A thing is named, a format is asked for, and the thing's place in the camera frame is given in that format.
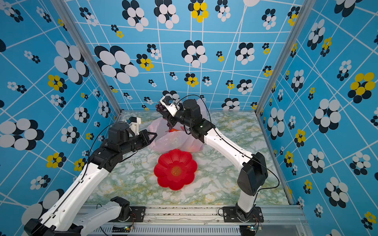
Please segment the pink translucent plastic bag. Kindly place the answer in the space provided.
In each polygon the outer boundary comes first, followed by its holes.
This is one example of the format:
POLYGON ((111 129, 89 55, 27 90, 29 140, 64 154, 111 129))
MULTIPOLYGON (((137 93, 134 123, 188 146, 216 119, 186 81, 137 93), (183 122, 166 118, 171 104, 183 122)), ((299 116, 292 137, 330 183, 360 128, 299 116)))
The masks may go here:
POLYGON ((208 119, 205 104, 202 99, 188 99, 181 101, 175 99, 179 106, 178 112, 181 120, 173 128, 179 131, 169 132, 167 122, 163 117, 154 120, 149 126, 150 132, 157 133, 157 138, 152 142, 151 149, 157 152, 169 152, 179 149, 187 152, 200 152, 204 143, 195 138, 191 132, 200 131, 199 124, 208 119))

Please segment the dark purple grape bunch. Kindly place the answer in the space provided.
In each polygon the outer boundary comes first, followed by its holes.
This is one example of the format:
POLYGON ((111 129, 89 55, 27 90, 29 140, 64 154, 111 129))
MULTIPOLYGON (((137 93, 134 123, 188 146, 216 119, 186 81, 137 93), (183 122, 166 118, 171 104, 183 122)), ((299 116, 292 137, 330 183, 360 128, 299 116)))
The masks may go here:
POLYGON ((159 112, 162 115, 163 119, 167 122, 167 127, 169 128, 169 130, 171 130, 173 128, 170 122, 171 115, 166 109, 166 107, 163 106, 160 102, 155 107, 156 107, 156 111, 159 112))

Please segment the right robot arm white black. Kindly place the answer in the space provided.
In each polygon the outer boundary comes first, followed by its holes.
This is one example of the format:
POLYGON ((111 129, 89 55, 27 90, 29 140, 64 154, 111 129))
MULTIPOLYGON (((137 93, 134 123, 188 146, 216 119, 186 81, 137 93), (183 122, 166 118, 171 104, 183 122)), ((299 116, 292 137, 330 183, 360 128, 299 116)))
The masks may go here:
POLYGON ((195 99, 176 103, 172 98, 163 97, 157 108, 170 126, 180 123, 195 139, 216 149, 236 167, 239 171, 237 184, 241 189, 235 206, 236 214, 240 221, 249 221, 257 195, 268 178, 264 155, 247 151, 224 136, 212 122, 203 117, 195 99))

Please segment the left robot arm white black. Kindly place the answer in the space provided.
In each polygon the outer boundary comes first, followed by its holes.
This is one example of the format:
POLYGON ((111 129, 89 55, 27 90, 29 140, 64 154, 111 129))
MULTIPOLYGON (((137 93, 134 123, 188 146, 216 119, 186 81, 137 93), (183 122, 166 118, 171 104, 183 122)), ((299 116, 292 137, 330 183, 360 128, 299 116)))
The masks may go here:
POLYGON ((130 203, 122 197, 112 198, 97 210, 77 217, 94 189, 126 160, 125 154, 136 154, 157 137, 154 132, 138 130, 137 123, 116 122, 109 125, 108 139, 96 149, 83 171, 61 198, 38 219, 30 219, 24 231, 29 236, 87 236, 103 224, 132 219, 130 203))

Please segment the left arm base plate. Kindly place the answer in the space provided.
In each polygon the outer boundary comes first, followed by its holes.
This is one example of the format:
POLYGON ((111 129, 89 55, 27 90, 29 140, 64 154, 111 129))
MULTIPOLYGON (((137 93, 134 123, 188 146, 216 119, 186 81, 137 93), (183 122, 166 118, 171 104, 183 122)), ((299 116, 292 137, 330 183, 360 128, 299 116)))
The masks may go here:
POLYGON ((118 219, 117 222, 141 223, 145 217, 145 206, 130 206, 129 215, 126 219, 118 219))

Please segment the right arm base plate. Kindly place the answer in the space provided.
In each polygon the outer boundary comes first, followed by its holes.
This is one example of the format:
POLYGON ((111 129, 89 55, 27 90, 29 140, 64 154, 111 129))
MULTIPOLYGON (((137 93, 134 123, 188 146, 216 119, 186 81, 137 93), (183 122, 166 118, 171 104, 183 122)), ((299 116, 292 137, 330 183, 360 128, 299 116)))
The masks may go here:
POLYGON ((255 206, 250 212, 245 213, 239 207, 223 207, 223 220, 225 223, 263 223, 264 217, 261 208, 255 206))

